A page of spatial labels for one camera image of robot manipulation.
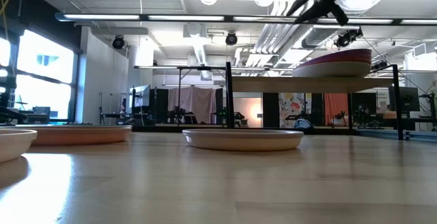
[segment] colorful poster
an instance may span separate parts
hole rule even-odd
[[[306,114],[311,113],[311,94],[279,94],[279,125],[281,128],[293,128],[294,120],[286,120],[289,115],[299,115],[305,109]]]

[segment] glass window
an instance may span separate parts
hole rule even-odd
[[[19,74],[16,77],[15,101],[27,104],[15,104],[20,110],[32,110],[34,107],[50,107],[51,119],[68,119],[71,87],[66,84],[51,83]]]
[[[11,54],[11,45],[5,39],[0,38],[0,65],[8,66]]]
[[[28,30],[20,37],[19,70],[71,83],[73,63],[74,53],[66,47]]]

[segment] window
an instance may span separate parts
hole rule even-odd
[[[0,65],[8,66],[11,54],[11,45],[5,39],[0,38]]]
[[[72,120],[75,57],[70,49],[26,30],[20,37],[15,90],[18,103],[14,107],[50,107],[52,120]]]

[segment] shelf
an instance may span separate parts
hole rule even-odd
[[[347,94],[392,84],[393,79],[386,78],[232,77],[234,92]]]

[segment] curtain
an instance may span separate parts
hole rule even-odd
[[[335,122],[335,116],[342,111],[348,113],[348,95],[347,94],[324,94],[325,99],[325,125],[331,125]]]
[[[168,110],[178,105],[178,88],[169,90]],[[197,122],[210,123],[210,114],[216,112],[216,90],[211,88],[187,87],[180,89],[180,107],[193,112]]]

